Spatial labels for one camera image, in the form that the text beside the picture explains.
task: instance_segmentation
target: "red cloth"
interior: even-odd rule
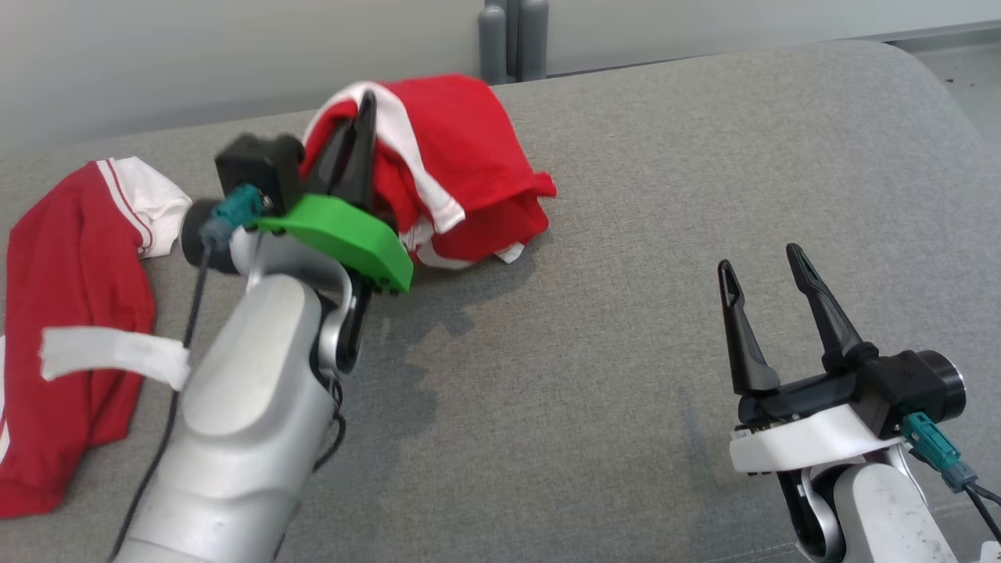
[[[147,223],[105,160],[67,176],[11,229],[0,518],[51,511],[83,451],[126,436],[140,376],[101,370],[46,382],[39,351],[46,327],[152,330],[138,255],[153,242]]]
[[[429,240],[432,254],[461,267],[549,227],[539,197],[556,196],[553,179],[533,171],[489,86],[465,76],[359,82],[338,92],[306,131],[303,172],[334,124],[357,114],[366,89],[376,94],[375,191],[408,249]]]

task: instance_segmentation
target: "teal connector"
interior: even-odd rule
[[[942,479],[953,493],[961,493],[967,484],[977,480],[977,474],[970,466],[959,460],[959,448],[945,437],[928,415],[914,413],[905,417],[901,434],[922,458],[942,474]]]
[[[201,225],[201,240],[206,246],[222,249],[229,244],[229,237],[241,225],[249,224],[264,214],[264,200],[257,188],[243,183],[229,192],[226,198],[212,209],[212,214]]]

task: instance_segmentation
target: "gray post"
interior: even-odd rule
[[[518,32],[519,82],[546,78],[546,43],[549,40],[550,3],[548,0],[515,0],[522,4]]]
[[[499,6],[488,5],[479,11],[479,75],[487,84],[508,82],[507,17]]]

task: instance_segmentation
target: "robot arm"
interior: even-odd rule
[[[369,300],[412,278],[375,209],[374,118],[366,95],[304,176],[292,137],[244,135],[216,157],[227,198],[195,202],[182,247],[192,264],[243,274],[247,293],[180,395],[178,432],[114,561],[275,556],[306,479],[328,458],[317,461],[332,421],[341,426],[328,453],[343,436],[339,380],[354,368]]]
[[[787,255],[817,323],[827,372],[780,384],[744,314],[737,274],[721,262],[731,373],[741,397],[742,425],[730,446],[735,469],[775,473],[797,546],[811,561],[955,562],[907,465],[910,445],[901,431],[915,420],[937,430],[935,423],[961,415],[962,375],[932,351],[880,356],[859,337],[803,249],[789,244]],[[850,461],[858,456],[865,462]],[[976,479],[962,471],[949,477],[954,490]]]

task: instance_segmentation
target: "black cylinder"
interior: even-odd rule
[[[942,420],[947,421],[962,415],[966,409],[966,382],[963,381],[963,374],[948,358],[935,351],[922,350],[917,355],[945,382]]]

